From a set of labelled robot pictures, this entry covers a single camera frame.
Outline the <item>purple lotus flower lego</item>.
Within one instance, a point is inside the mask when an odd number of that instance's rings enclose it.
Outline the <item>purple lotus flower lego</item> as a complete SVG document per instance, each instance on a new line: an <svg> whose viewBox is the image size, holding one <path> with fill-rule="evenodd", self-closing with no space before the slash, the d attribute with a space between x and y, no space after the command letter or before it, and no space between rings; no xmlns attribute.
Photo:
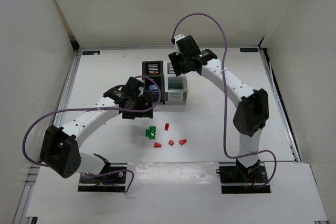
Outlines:
<svg viewBox="0 0 336 224"><path fill-rule="evenodd" d="M149 86L149 89L150 89L150 90L158 90L158 87L157 87L156 85L151 84L151 85Z"/></svg>

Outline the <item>green plate lego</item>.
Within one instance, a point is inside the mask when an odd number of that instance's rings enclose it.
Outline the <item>green plate lego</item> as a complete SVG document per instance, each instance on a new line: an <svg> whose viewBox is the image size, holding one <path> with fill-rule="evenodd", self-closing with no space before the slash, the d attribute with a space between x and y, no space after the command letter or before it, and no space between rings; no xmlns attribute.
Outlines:
<svg viewBox="0 0 336 224"><path fill-rule="evenodd" d="M155 140L156 139L156 127L150 126L148 129L150 131L148 139Z"/></svg>

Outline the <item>red curved lego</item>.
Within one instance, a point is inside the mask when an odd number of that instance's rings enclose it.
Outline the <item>red curved lego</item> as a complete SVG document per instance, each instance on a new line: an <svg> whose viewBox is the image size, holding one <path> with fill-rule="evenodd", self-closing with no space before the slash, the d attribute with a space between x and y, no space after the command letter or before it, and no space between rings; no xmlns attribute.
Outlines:
<svg viewBox="0 0 336 224"><path fill-rule="evenodd" d="M181 145L185 144L186 142L187 142L187 139L179 140L179 143L180 143Z"/></svg>
<svg viewBox="0 0 336 224"><path fill-rule="evenodd" d="M155 142L155 143L154 143L154 147L155 147L155 148L157 148L157 147L161 147L161 146L162 146L161 143L158 143L158 142Z"/></svg>

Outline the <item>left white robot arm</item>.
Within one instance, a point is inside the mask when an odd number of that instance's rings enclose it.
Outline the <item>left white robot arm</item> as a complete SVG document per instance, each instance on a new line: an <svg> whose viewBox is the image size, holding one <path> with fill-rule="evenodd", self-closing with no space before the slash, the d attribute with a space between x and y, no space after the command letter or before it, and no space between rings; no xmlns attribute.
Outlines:
<svg viewBox="0 0 336 224"><path fill-rule="evenodd" d="M110 119L121 114L125 119L152 118L152 94L144 81L130 77L126 84L106 91L99 101L71 122L50 126L44 136L40 159L62 178L74 173L90 177L110 175L111 163L98 154L79 151L84 141Z"/></svg>

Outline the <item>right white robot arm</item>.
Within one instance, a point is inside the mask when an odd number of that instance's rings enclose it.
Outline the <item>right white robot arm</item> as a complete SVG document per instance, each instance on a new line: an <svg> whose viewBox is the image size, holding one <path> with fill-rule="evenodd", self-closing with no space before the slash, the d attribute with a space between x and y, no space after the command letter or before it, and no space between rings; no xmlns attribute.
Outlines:
<svg viewBox="0 0 336 224"><path fill-rule="evenodd" d="M196 71L221 89L236 107L233 117L233 124L239 132L236 167L242 176L249 176L260 166L259 140L269 118L267 92L243 83L222 66L224 61L211 50L200 50L192 36L177 35L172 42L175 52L169 54L169 59L175 75Z"/></svg>

